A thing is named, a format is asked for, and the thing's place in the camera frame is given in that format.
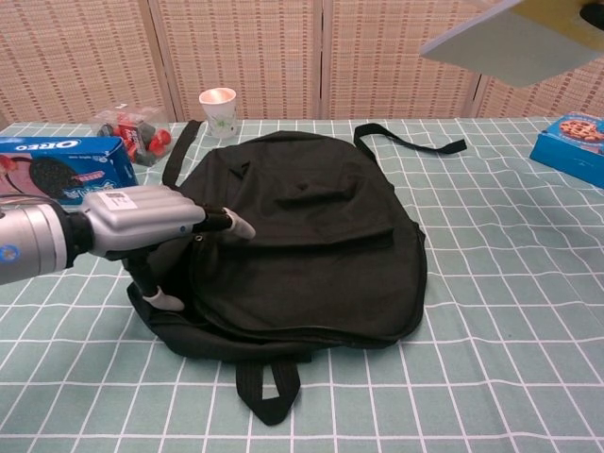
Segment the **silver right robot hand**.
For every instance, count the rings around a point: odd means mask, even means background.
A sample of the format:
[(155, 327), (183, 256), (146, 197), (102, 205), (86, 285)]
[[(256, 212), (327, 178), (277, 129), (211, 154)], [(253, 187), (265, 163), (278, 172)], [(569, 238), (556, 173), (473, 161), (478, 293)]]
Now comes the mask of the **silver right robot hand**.
[(604, 5), (602, 1), (591, 1), (581, 6), (579, 16), (588, 24), (603, 29)]

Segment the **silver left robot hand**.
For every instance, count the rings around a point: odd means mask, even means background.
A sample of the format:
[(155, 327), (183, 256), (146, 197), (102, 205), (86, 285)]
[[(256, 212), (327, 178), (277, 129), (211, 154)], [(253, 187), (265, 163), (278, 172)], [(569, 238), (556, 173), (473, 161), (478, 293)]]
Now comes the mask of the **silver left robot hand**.
[(255, 229), (234, 211), (202, 207), (162, 185), (88, 193), (67, 219), (78, 254), (120, 260), (143, 300), (167, 311), (182, 311), (185, 305), (159, 287), (147, 261), (152, 250), (206, 231), (224, 231), (247, 241), (256, 236)]

